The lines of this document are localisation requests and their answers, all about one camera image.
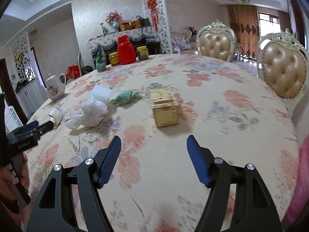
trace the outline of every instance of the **flower vase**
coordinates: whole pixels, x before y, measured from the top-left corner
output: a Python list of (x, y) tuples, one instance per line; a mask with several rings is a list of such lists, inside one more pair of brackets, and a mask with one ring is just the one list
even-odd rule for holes
[(113, 29), (115, 29), (116, 31), (118, 31), (119, 23), (118, 23), (117, 21), (113, 21), (113, 22), (112, 22), (112, 27), (113, 27)]

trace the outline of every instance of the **round table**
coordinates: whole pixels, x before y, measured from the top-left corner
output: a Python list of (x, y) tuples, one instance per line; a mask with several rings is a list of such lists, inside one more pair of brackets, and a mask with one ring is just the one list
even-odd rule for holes
[[(96, 84), (111, 88), (112, 98), (123, 90), (138, 90), (142, 99), (125, 107), (110, 104), (98, 126), (69, 130), (65, 122), (70, 112), (81, 107)], [(162, 86), (173, 90), (180, 122), (158, 129), (149, 90)], [(65, 92), (56, 102), (47, 100), (30, 119), (42, 124), (54, 106), (64, 110), (59, 127), (27, 151), (31, 205), (53, 165), (79, 165), (118, 135), (120, 156), (109, 183), (99, 190), (115, 232), (194, 231), (209, 190), (199, 182), (187, 153), (186, 139), (193, 134), (202, 147), (230, 164), (253, 163), (283, 218), (297, 177), (295, 129), (277, 95), (251, 73), (214, 58), (162, 54), (93, 71)], [(76, 186), (73, 195), (78, 224), (86, 230)], [(232, 186), (223, 228), (229, 225), (234, 199)]]

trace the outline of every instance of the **finger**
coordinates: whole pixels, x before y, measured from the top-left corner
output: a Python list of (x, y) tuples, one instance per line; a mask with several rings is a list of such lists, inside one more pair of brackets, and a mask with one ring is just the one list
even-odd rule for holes
[(25, 177), (25, 178), (22, 178), (21, 180), (20, 180), (20, 183), (21, 183), (21, 185), (25, 188), (25, 189), (27, 189), (28, 187), (29, 187), (29, 177)]
[(16, 197), (12, 193), (7, 181), (2, 177), (0, 177), (0, 193), (9, 200), (16, 200)]
[(5, 178), (8, 181), (15, 179), (14, 175), (6, 167), (0, 167), (0, 178)]
[(27, 155), (23, 153), (23, 163), (27, 163), (27, 162), (28, 162)]
[(22, 177), (26, 177), (28, 176), (29, 174), (29, 171), (28, 171), (28, 165), (27, 164), (23, 164), (20, 168), (20, 174)]

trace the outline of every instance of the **cardboard box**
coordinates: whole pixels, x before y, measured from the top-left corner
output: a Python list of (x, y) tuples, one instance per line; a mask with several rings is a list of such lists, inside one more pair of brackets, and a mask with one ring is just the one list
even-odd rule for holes
[(178, 125), (178, 105), (169, 87), (151, 89), (150, 99), (157, 127)]

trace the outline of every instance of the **brown curtain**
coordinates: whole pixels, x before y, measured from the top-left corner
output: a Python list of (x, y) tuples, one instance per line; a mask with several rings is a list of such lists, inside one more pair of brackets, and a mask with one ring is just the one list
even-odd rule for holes
[(243, 55), (256, 57), (256, 48), (260, 39), (259, 19), (256, 6), (228, 5), (231, 28), (237, 35), (239, 48)]
[(289, 14), (283, 11), (279, 11), (280, 29), (284, 32), (285, 29), (289, 29), (291, 32), (291, 23), (289, 20)]

